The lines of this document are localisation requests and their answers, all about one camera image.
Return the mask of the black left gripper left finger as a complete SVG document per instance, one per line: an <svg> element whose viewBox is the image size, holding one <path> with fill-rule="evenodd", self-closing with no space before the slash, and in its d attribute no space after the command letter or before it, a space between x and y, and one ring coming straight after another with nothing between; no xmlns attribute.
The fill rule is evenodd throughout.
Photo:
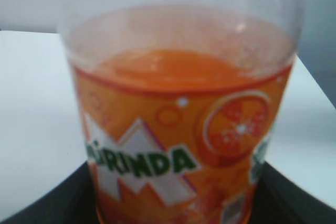
<svg viewBox="0 0 336 224"><path fill-rule="evenodd" d="M5 224L98 223L89 167L83 163L45 196L1 221Z"/></svg>

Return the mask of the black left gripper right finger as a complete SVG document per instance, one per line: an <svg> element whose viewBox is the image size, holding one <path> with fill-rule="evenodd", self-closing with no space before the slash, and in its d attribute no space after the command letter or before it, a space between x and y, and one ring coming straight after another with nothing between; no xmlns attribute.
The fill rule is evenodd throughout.
<svg viewBox="0 0 336 224"><path fill-rule="evenodd" d="M266 163L255 193L251 223L335 223L335 209Z"/></svg>

